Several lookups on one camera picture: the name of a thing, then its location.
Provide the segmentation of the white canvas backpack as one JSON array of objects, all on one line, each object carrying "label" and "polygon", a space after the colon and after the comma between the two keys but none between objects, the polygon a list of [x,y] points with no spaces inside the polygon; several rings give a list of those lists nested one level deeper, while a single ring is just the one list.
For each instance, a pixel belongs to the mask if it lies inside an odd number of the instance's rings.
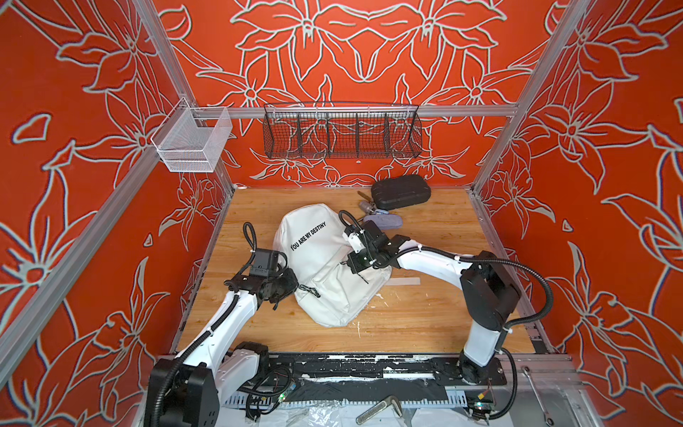
[{"label": "white canvas backpack", "polygon": [[297,277],[297,304],[322,327],[350,324],[391,279],[391,267],[352,272],[345,264],[353,249],[344,237],[343,224],[338,213],[324,204],[287,213],[273,247],[286,255]]}]

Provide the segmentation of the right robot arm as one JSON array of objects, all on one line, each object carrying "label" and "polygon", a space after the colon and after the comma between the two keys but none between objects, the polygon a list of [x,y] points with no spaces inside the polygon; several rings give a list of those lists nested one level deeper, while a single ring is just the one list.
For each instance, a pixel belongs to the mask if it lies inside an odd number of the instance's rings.
[{"label": "right robot arm", "polygon": [[[462,291],[467,311],[472,319],[470,332],[458,358],[458,370],[466,384],[485,380],[489,365],[517,325],[534,323],[551,311],[554,296],[545,278],[528,266],[496,257],[483,251],[478,255],[452,254],[428,247],[407,236],[388,237],[379,227],[355,218],[343,220],[343,236],[352,251],[346,261],[351,272],[396,268],[415,270],[445,281]],[[540,311],[512,320],[521,291],[506,268],[514,267],[534,277],[545,293]]]}]

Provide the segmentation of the grey fabric pouch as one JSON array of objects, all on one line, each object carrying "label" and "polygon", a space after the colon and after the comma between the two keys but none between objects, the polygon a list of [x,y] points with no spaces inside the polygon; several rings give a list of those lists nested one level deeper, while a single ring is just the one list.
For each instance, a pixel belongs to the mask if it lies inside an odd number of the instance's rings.
[{"label": "grey fabric pouch", "polygon": [[381,231],[398,230],[403,227],[403,219],[392,213],[379,213],[378,215],[366,215],[363,222],[373,222]]}]

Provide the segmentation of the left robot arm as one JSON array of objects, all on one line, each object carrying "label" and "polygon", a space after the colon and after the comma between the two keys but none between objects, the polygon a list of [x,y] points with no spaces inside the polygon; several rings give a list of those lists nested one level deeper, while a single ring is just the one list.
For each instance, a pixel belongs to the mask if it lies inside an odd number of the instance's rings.
[{"label": "left robot arm", "polygon": [[253,249],[242,270],[227,281],[228,293],[198,336],[171,359],[161,359],[149,377],[145,426],[215,426],[222,406],[236,392],[245,405],[277,400],[293,387],[291,368],[271,367],[267,346],[234,343],[264,302],[278,305],[298,280],[279,251]]}]

